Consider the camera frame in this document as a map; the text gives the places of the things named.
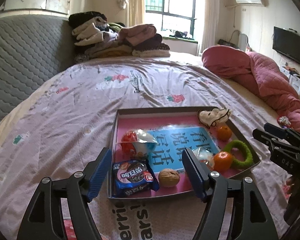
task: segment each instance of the television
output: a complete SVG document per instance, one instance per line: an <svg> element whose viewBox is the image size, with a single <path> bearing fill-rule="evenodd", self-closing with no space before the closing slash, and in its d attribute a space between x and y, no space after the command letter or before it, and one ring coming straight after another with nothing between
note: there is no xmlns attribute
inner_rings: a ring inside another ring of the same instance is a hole
<svg viewBox="0 0 300 240"><path fill-rule="evenodd" d="M300 64L300 36L295 32L274 27L272 49Z"/></svg>

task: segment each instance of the walnut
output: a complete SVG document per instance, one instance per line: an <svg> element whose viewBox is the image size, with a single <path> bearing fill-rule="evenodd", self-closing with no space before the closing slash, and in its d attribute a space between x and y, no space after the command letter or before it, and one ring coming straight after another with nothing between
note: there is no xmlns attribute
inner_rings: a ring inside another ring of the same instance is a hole
<svg viewBox="0 0 300 240"><path fill-rule="evenodd" d="M163 169L158 178L162 187L174 187L180 181L180 175L173 169Z"/></svg>

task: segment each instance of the gray quilted mattress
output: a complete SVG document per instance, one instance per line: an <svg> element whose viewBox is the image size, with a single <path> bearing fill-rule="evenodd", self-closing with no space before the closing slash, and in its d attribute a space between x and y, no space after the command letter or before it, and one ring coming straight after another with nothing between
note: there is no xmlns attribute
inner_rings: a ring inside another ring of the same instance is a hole
<svg viewBox="0 0 300 240"><path fill-rule="evenodd" d="M0 121L45 81L74 64L65 18L0 18Z"/></svg>

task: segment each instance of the pink blanket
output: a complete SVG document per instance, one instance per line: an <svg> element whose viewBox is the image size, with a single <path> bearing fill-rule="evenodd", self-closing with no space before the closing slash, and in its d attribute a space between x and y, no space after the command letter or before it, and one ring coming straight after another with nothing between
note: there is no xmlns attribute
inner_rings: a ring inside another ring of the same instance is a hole
<svg viewBox="0 0 300 240"><path fill-rule="evenodd" d="M213 46L203 52L202 62L217 76L231 78L264 100L278 115L287 116L300 132L299 95L274 60L256 52Z"/></svg>

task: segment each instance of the pile of clothes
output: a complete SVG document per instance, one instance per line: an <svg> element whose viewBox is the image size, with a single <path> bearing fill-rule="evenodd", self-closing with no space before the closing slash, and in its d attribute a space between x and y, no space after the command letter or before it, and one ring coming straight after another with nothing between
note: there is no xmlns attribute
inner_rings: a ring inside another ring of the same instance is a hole
<svg viewBox="0 0 300 240"><path fill-rule="evenodd" d="M169 57L170 48L152 24L125 28L122 23L108 23L99 12L71 15L69 25L76 38L76 63L92 58L137 56Z"/></svg>

